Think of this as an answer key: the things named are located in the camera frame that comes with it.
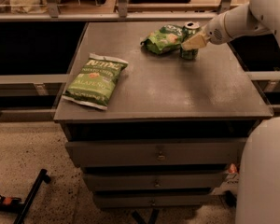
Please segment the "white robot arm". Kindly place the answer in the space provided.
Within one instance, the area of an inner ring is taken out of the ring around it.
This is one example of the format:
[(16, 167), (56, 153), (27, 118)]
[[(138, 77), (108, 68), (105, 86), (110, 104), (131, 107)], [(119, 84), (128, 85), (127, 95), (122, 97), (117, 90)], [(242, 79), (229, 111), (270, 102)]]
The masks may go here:
[[(250, 0), (208, 22), (182, 43), (185, 50), (244, 35), (272, 34), (280, 48), (280, 0)], [(280, 117), (249, 135), (241, 158), (235, 224), (280, 224)]]

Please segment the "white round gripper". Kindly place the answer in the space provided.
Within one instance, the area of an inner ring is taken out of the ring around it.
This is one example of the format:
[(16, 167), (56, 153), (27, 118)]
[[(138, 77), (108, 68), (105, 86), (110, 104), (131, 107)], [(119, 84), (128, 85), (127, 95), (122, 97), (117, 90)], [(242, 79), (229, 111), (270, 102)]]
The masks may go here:
[(226, 26), (226, 13), (214, 17), (205, 26), (205, 31), (200, 31), (181, 44), (183, 50), (202, 49), (210, 41), (212, 44), (221, 45), (231, 41)]

